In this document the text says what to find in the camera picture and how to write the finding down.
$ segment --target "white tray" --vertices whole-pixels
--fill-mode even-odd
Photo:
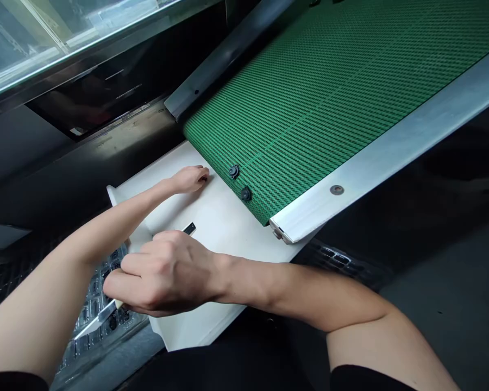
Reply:
[[[145,191],[185,166],[210,168],[211,178],[196,194],[179,194],[156,208],[130,236],[129,252],[166,230],[182,230],[191,222],[192,235],[208,249],[258,261],[290,262],[308,239],[287,245],[273,231],[263,227],[215,173],[190,142],[185,141],[118,188],[107,186],[112,205]],[[207,303],[201,307],[164,318],[152,318],[154,332],[161,335],[168,351],[209,345],[239,315],[244,306]]]

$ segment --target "green conveyor belt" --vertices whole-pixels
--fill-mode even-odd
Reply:
[[[185,135],[236,194],[250,188],[246,206],[266,224],[487,53],[489,0],[323,0]]]

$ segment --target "black sleeve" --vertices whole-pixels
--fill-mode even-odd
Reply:
[[[0,372],[0,390],[48,391],[41,377],[24,372]]]
[[[413,388],[373,369],[341,365],[330,375],[331,391],[413,391]]]

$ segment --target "fist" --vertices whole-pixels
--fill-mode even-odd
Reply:
[[[182,168],[170,178],[176,193],[192,193],[199,190],[208,179],[209,170],[203,166],[189,166]]]
[[[128,254],[103,291],[130,309],[154,317],[192,310],[221,290],[216,254],[181,231],[161,232]]]

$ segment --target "glass window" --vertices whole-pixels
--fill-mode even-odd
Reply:
[[[0,91],[180,0],[0,0]]]

